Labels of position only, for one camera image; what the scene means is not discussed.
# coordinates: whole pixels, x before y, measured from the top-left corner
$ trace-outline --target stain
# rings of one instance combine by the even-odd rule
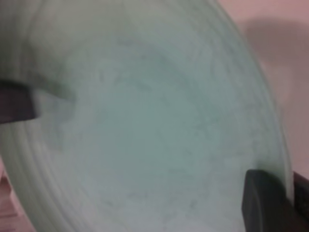
[[[105,81],[105,76],[104,76],[104,74],[101,74],[101,75],[100,75],[99,80],[100,80],[100,82],[102,82],[102,83]]]
[[[163,216],[162,222],[163,224],[170,223],[174,218],[176,218],[176,212],[169,212]]]
[[[197,201],[197,200],[192,200],[192,201],[190,202],[190,205],[189,205],[190,209],[191,209],[191,210],[196,210],[197,204],[198,204],[198,201]]]
[[[105,201],[105,204],[110,207],[110,208],[114,208],[115,204],[112,201]]]
[[[132,192],[127,197],[133,201],[141,201],[148,198],[148,196],[148,192]]]

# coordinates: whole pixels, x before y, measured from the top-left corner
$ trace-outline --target plate surface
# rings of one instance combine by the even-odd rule
[[[251,168],[291,197],[267,85],[215,2],[0,6],[1,75],[40,112],[0,127],[0,153],[38,232],[243,232]]]

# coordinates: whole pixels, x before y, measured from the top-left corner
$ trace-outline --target ceramic plate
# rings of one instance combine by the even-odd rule
[[[38,232],[243,232],[245,173],[292,171],[266,83],[206,0],[0,2],[1,76],[40,116],[0,127]]]

